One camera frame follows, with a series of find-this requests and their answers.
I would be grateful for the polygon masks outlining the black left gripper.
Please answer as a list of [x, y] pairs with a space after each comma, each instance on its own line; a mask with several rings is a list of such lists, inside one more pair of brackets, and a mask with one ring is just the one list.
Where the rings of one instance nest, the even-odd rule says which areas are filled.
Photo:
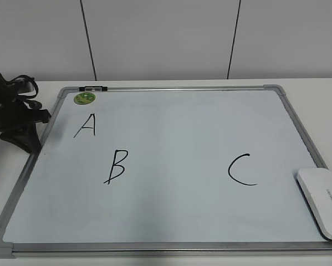
[[42, 149], [35, 123], [50, 120], [48, 110], [34, 98], [39, 89], [35, 79], [20, 75], [7, 81], [0, 74], [0, 139], [27, 153]]

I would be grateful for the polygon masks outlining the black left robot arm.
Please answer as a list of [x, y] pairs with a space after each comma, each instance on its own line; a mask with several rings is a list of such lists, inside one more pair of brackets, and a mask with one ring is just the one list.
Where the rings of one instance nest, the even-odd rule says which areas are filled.
[[29, 154], [42, 149], [36, 124], [46, 124], [51, 118], [42, 103], [34, 99], [38, 93], [33, 77], [19, 75], [6, 80], [0, 73], [0, 139]]

